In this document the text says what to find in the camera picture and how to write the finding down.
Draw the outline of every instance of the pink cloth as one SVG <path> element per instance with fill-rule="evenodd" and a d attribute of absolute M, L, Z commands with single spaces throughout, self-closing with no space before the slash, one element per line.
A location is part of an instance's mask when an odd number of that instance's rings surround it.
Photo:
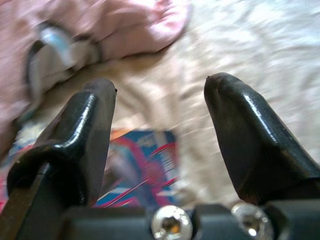
<path fill-rule="evenodd" d="M 91 36 L 106 61 L 173 43 L 188 8 L 188 0 L 0 0 L 0 159 L 16 135 L 14 120 L 30 104 L 25 68 L 38 24 L 50 21 L 74 36 Z"/>

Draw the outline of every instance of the colorful card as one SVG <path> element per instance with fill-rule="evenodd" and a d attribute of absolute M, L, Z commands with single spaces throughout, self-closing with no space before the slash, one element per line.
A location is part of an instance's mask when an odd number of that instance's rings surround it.
<path fill-rule="evenodd" d="M 34 139 L 17 140 L 0 167 L 0 212 L 8 196 L 6 177 L 17 153 Z M 96 208 L 140 206 L 157 209 L 177 204 L 176 139 L 170 131 L 113 130 Z"/>

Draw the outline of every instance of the white fabric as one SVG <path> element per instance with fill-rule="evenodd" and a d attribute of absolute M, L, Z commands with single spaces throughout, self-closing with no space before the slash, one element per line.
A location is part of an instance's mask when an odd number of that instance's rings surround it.
<path fill-rule="evenodd" d="M 153 55 L 90 67 L 49 91 L 48 123 L 93 77 L 118 88 L 114 128 L 177 135 L 182 203 L 237 200 L 203 97 L 206 76 L 235 75 L 261 93 L 320 163 L 319 0 L 194 0 L 184 36 Z"/>

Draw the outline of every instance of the bed sheet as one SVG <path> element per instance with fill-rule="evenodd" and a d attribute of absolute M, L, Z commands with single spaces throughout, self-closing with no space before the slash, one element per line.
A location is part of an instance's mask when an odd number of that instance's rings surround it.
<path fill-rule="evenodd" d="M 37 135 L 94 77 L 118 89 L 113 128 L 173 130 L 184 205 L 238 200 L 224 165 L 203 88 L 206 76 L 235 75 L 261 93 L 320 163 L 318 0 L 194 0 L 178 42 L 157 54 L 82 70 L 50 90 L 19 133 Z"/>

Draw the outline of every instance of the metal screw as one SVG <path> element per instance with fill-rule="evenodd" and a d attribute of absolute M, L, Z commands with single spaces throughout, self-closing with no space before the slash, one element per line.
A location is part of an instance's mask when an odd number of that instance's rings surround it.
<path fill-rule="evenodd" d="M 240 228 L 254 240 L 272 240 L 274 229 L 272 224 L 259 207 L 249 203 L 239 203 L 233 206 L 231 213 L 239 222 Z"/>
<path fill-rule="evenodd" d="M 155 212 L 151 230 L 156 240 L 190 240 L 193 226 L 183 209 L 167 205 Z"/>

